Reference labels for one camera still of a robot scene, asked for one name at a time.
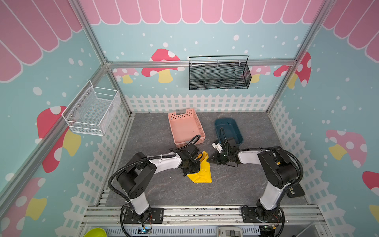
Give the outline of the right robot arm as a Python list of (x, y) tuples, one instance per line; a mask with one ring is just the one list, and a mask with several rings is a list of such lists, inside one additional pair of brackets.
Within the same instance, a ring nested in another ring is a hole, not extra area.
[(231, 167), (240, 164), (261, 165), (267, 179), (267, 186), (256, 207), (241, 208), (245, 223), (269, 222), (281, 214), (280, 203), (285, 195), (288, 198), (305, 195), (300, 185), (304, 169), (292, 153), (280, 146), (240, 149), (234, 138), (226, 136), (223, 127), (220, 127), (218, 136), (219, 143), (212, 144), (217, 151), (208, 159), (209, 163)]

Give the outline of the dark teal plastic tray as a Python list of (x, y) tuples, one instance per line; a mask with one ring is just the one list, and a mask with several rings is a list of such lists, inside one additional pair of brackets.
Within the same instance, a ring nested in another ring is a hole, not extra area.
[(238, 146), (243, 143), (242, 134), (233, 118), (219, 118), (215, 121), (215, 130), (219, 141), (222, 139), (220, 135), (221, 127), (224, 129), (227, 139), (233, 138)]

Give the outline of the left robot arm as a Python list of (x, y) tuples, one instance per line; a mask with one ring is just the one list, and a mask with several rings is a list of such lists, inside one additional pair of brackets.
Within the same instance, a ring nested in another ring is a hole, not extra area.
[(123, 208), (132, 215), (132, 219), (144, 225), (152, 220), (153, 211), (147, 201), (145, 190), (153, 176), (169, 169), (181, 169), (183, 175), (200, 172), (199, 148), (195, 145), (200, 135), (193, 137), (181, 148), (170, 149), (168, 154), (146, 156), (140, 152), (113, 173), (108, 179), (108, 188), (127, 202)]

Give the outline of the pink perforated plastic basket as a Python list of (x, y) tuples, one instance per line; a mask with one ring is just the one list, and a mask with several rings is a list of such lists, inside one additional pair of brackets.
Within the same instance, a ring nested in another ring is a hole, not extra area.
[(197, 135), (200, 135), (200, 138), (196, 144), (201, 144), (204, 142), (206, 135), (195, 109), (186, 109), (185, 112), (171, 112), (167, 116), (174, 143), (177, 148), (185, 146)]

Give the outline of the yellow paper napkin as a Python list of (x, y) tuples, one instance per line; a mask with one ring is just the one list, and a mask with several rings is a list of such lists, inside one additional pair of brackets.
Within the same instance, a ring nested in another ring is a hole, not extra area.
[(199, 155), (198, 158), (200, 158), (200, 171), (195, 174), (188, 174), (187, 177), (194, 183), (212, 183), (211, 167), (207, 161), (209, 154), (203, 151), (202, 157)]

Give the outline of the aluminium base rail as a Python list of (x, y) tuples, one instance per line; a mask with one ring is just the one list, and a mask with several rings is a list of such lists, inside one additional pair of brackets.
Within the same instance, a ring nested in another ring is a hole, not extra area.
[(266, 223), (259, 222), (252, 214), (245, 214), (246, 206), (162, 206), (161, 214), (153, 215), (145, 224), (125, 223), (120, 220), (119, 206), (89, 208), (80, 224), (78, 236), (101, 228), (108, 237), (216, 237), (219, 229), (241, 230), (242, 236), (274, 231), (281, 237), (330, 237), (326, 220), (315, 205), (283, 205)]

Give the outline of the green round object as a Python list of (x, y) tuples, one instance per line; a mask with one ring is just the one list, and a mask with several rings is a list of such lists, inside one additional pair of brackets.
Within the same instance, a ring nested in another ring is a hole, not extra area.
[(107, 237), (107, 233), (102, 228), (94, 228), (88, 231), (84, 237)]

